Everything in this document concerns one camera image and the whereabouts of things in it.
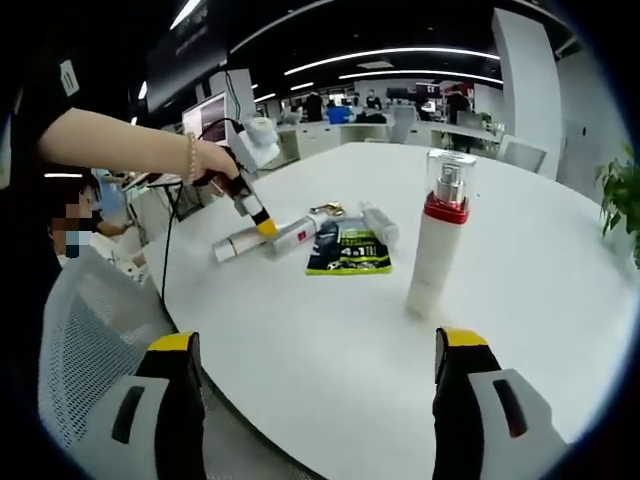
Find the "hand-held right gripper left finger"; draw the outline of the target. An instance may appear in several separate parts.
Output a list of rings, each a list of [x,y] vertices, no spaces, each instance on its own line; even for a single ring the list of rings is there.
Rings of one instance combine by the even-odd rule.
[[[84,469],[93,479],[203,479],[204,417],[199,334],[163,336],[91,410]]]

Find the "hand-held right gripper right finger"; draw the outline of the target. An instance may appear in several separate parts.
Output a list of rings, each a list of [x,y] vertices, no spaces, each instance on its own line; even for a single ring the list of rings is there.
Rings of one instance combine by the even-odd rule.
[[[567,443],[543,396],[471,330],[436,330],[434,479],[541,479]]]

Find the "person's left hand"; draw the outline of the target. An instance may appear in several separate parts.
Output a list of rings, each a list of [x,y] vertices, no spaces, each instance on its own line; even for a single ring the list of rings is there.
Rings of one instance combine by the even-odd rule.
[[[209,171],[223,174],[230,180],[240,175],[235,161],[222,146],[208,141],[196,140],[193,147],[195,156],[190,173],[192,181],[199,180]]]

